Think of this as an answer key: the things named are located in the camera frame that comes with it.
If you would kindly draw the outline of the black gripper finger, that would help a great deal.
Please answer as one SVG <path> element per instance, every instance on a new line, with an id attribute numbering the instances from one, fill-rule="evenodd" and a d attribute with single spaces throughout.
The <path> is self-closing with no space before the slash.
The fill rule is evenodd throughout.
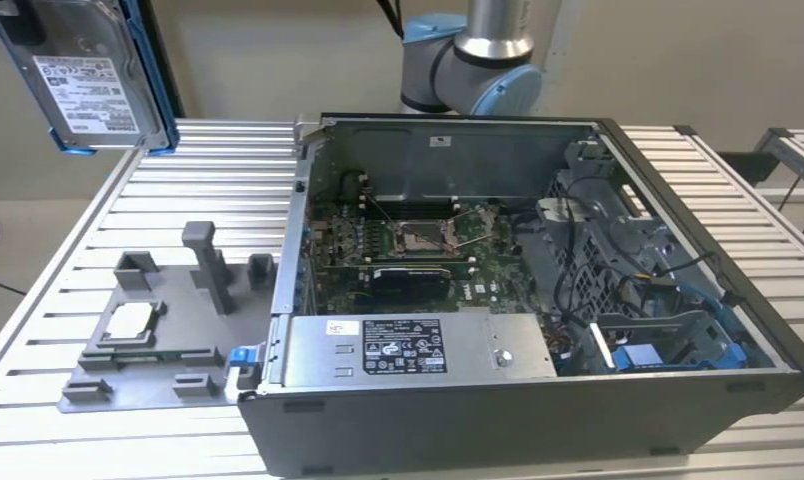
<path id="1" fill-rule="evenodd" d="M 38 47 L 46 42 L 46 31 L 32 1 L 8 1 L 0 24 L 13 45 Z"/>

